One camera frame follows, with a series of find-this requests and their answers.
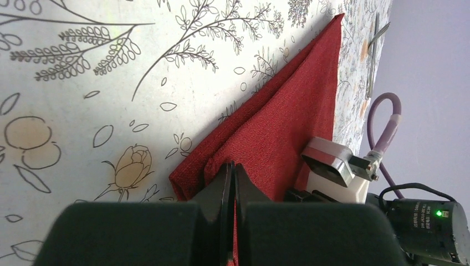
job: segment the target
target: floral tablecloth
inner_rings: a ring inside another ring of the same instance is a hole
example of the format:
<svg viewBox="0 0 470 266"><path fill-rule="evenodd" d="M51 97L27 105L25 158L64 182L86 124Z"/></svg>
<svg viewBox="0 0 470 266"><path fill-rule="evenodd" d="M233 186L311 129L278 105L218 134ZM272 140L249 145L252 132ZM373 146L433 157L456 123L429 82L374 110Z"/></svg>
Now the floral tablecloth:
<svg viewBox="0 0 470 266"><path fill-rule="evenodd" d="M0 265L74 202L173 201L169 173L339 13L334 141L358 152L391 0L266 1L0 0Z"/></svg>

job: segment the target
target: red cloth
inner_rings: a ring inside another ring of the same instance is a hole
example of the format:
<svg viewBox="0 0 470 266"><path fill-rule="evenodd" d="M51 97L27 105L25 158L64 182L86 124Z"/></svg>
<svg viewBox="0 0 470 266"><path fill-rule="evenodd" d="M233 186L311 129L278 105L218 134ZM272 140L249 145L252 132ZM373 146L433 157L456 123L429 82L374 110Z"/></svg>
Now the red cloth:
<svg viewBox="0 0 470 266"><path fill-rule="evenodd" d="M300 153L312 137L333 136L343 16L334 17L170 174L179 200L194 197L232 160L274 201L294 185L305 189L309 170Z"/></svg>

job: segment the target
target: rose drawing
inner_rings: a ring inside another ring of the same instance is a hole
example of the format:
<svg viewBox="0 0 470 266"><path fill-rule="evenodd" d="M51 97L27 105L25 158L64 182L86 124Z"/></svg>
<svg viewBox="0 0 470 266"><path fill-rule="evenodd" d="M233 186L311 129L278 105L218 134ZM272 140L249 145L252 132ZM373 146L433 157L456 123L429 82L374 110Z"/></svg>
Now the rose drawing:
<svg viewBox="0 0 470 266"><path fill-rule="evenodd" d="M111 191L118 191L120 193L118 202L122 201L124 195L128 200L129 190L138 187L139 182L153 173L150 172L152 156L150 155L149 148L137 144L126 149L116 166L110 161L103 161L103 163L113 167L114 183L109 184L95 200Z"/></svg>

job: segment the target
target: black cable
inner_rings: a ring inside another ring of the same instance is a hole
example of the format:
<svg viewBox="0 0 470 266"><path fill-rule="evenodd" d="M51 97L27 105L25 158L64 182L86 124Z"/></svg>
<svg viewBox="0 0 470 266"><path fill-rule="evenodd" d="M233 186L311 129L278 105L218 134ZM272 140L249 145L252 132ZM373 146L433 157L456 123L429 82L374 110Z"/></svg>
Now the black cable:
<svg viewBox="0 0 470 266"><path fill-rule="evenodd" d="M386 208L385 208L385 204L384 204L384 195L390 191L395 191L395 190L405 190L405 189L409 189L409 188L415 188L415 189L418 189L418 190L424 190L424 191L427 191L429 193L433 193L434 195L438 195L440 197L443 197L443 198L446 198L448 199L449 201L453 201L455 202L456 200L445 194L445 193L442 193L440 191L437 191L437 190L434 190L433 188L430 188L426 185L423 185L421 183L407 183L407 184L403 184L403 185L395 185L395 186L391 186L391 187L388 187L386 189L384 189L382 192L380 192L380 195L379 195L379 206L380 206L380 209L382 209L384 212L386 212Z"/></svg>

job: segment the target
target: silver metal part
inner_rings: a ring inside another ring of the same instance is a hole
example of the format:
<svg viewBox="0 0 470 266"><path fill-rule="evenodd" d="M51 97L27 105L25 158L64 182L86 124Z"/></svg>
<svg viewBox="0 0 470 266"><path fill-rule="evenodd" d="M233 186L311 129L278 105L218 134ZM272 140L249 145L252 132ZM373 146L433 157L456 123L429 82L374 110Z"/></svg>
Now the silver metal part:
<svg viewBox="0 0 470 266"><path fill-rule="evenodd" d="M343 187L348 187L354 177L368 181L377 180L380 161L354 156L346 146L314 137L302 152L302 158L317 175Z"/></svg>
<svg viewBox="0 0 470 266"><path fill-rule="evenodd" d="M376 57L377 57L377 40L388 30L390 26L390 22L388 22L382 29L379 30L380 24L380 14L377 13L375 17L375 29L374 29L374 37L369 43L368 50L369 55L371 56L371 67L369 70L369 76L367 77L367 92L366 92L366 99L372 97L372 89L374 87L374 76L376 71Z"/></svg>

